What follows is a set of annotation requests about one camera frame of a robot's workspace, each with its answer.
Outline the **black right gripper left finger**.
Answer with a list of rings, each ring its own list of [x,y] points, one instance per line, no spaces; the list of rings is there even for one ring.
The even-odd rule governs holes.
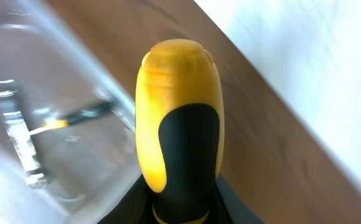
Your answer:
[[[151,189],[142,175],[98,224],[154,224]]]

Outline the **small yellow black screwdriver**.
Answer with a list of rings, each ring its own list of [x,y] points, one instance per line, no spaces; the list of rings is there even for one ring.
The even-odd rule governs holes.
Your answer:
[[[29,131],[31,136],[53,129],[62,129],[69,126],[78,125],[86,121],[100,119],[113,112],[114,101],[99,101],[86,108],[73,111],[59,118],[48,119],[41,127]]]

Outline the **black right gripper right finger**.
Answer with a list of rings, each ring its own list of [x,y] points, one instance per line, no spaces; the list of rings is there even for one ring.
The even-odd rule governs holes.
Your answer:
[[[242,201],[222,174],[215,181],[210,206],[210,223],[264,224]]]

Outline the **silver offset ring wrench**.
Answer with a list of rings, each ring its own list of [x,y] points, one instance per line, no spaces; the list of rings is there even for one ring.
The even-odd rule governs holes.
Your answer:
[[[30,189],[46,187],[48,180],[23,118],[21,99],[14,80],[0,81],[0,117],[26,173],[26,185]]]

